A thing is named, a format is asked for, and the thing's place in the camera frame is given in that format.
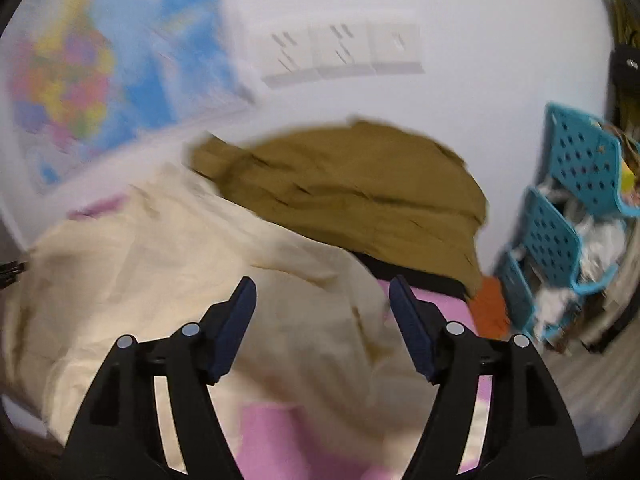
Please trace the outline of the olive brown garment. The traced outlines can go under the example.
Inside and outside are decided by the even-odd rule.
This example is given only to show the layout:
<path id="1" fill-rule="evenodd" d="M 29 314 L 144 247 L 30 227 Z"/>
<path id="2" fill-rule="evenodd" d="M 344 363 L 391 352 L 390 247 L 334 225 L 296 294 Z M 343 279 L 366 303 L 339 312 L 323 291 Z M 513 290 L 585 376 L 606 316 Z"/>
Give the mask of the olive brown garment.
<path id="1" fill-rule="evenodd" d="M 380 263 L 482 286 L 475 239 L 486 197 L 450 148 L 376 122 L 273 136 L 245 148 L 209 136 L 191 169 L 223 198 L 300 235 Z"/>

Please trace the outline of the middle white wall socket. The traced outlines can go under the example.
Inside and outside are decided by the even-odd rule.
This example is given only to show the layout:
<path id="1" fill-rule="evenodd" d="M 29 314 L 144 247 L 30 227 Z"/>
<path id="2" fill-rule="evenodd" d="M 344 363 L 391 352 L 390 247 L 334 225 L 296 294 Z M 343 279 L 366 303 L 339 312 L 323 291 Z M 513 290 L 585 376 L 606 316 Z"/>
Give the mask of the middle white wall socket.
<path id="1" fill-rule="evenodd" d="M 323 78 L 373 73 L 368 26 L 365 21 L 320 23 L 309 29 L 314 66 Z"/>

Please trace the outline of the colourful wall map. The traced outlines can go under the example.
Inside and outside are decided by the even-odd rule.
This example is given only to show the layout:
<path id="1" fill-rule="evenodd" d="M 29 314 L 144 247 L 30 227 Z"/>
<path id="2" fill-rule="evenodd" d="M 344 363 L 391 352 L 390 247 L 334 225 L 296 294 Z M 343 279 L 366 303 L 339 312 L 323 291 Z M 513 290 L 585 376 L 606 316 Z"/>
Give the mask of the colourful wall map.
<path id="1" fill-rule="evenodd" d="M 247 106 L 222 0 L 22 0 L 2 53 L 36 190 L 188 122 Z"/>

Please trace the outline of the white wall socket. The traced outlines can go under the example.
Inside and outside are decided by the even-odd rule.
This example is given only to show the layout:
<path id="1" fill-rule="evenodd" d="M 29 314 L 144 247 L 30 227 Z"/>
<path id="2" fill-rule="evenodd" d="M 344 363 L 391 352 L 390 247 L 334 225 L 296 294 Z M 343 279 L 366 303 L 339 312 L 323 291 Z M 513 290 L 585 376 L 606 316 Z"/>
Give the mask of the white wall socket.
<path id="1" fill-rule="evenodd" d="M 302 21 L 275 21 L 252 27 L 248 46 L 260 81 L 271 89 L 320 78 L 314 40 Z"/>
<path id="2" fill-rule="evenodd" d="M 365 21 L 320 23 L 309 29 L 314 66 L 323 78 L 373 73 L 368 26 Z"/>

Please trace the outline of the left white wall socket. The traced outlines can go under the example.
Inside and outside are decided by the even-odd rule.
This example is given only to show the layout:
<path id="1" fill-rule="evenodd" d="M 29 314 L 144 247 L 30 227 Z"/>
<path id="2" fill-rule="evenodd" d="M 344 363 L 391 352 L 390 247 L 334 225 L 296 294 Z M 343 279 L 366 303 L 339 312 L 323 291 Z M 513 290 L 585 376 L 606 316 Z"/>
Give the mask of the left white wall socket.
<path id="1" fill-rule="evenodd" d="M 320 78 L 314 40 L 302 21 L 275 21 L 252 27 L 248 46 L 260 81 L 271 89 Z"/>

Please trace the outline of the black garment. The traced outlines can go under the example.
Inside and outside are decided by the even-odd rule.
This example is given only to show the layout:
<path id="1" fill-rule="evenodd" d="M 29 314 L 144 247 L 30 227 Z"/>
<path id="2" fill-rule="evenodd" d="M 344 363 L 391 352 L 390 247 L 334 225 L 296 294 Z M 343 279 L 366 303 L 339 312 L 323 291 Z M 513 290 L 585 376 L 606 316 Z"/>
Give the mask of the black garment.
<path id="1" fill-rule="evenodd" d="M 396 266 L 396 264 L 384 262 L 371 256 L 360 254 L 359 252 L 353 252 L 352 255 L 378 280 L 390 282 L 393 278 L 402 276 L 411 287 L 436 292 L 436 294 L 450 296 L 463 301 L 469 299 L 463 284 L 453 278 L 403 268 L 402 266 Z"/>

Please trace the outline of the white wall switch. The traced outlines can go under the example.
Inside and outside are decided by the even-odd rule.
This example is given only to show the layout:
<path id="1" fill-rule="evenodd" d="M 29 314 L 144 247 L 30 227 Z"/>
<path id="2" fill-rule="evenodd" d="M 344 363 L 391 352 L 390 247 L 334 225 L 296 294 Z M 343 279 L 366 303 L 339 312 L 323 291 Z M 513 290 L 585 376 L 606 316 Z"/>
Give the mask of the white wall switch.
<path id="1" fill-rule="evenodd" d="M 369 26 L 372 66 L 380 74 L 422 73 L 421 40 L 414 23 L 372 23 Z"/>

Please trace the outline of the black handbag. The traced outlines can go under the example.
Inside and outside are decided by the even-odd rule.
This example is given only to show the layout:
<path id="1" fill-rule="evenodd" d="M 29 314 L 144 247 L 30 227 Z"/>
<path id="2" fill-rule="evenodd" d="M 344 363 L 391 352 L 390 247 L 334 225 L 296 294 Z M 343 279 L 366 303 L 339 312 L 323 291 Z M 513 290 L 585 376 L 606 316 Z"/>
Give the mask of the black handbag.
<path id="1" fill-rule="evenodd" d="M 615 89 L 620 125 L 639 125 L 639 49 L 618 44 L 611 53 L 610 76 Z"/>

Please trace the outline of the blue plastic storage rack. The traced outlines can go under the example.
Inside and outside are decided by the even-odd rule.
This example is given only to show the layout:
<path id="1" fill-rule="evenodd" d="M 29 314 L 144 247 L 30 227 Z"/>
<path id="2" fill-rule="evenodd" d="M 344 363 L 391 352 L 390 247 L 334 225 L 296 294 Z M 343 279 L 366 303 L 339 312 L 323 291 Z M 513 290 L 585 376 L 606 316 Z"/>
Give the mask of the blue plastic storage rack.
<path id="1" fill-rule="evenodd" d="M 512 326 L 552 346 L 623 264 L 639 217 L 639 145 L 596 116 L 547 107 L 539 182 L 497 269 Z"/>

